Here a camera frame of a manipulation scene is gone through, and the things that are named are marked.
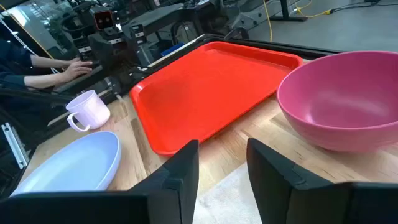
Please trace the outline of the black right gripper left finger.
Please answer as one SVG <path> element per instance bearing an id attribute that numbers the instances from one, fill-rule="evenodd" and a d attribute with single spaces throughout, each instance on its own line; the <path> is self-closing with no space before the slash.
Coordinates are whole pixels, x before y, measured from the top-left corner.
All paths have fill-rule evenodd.
<path id="1" fill-rule="evenodd" d="M 20 194 L 1 202 L 1 223 L 191 223 L 198 191 L 191 140 L 129 190 Z"/>

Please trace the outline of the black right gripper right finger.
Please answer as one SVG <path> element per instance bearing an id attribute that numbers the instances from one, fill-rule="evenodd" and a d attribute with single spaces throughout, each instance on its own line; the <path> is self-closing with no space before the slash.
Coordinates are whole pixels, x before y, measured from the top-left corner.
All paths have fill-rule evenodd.
<path id="1" fill-rule="evenodd" d="M 254 138 L 246 159 L 263 223 L 397 223 L 397 184 L 335 184 Z"/>

